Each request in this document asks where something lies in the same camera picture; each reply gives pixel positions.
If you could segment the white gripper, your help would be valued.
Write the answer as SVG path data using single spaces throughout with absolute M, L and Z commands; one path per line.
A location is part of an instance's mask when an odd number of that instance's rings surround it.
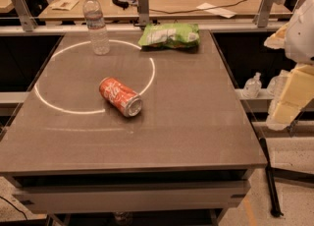
M 285 49 L 297 64 L 291 71 L 281 70 L 274 88 L 266 125 L 280 131 L 288 127 L 314 98 L 314 0 L 305 0 L 288 24 L 267 37 L 264 45 Z

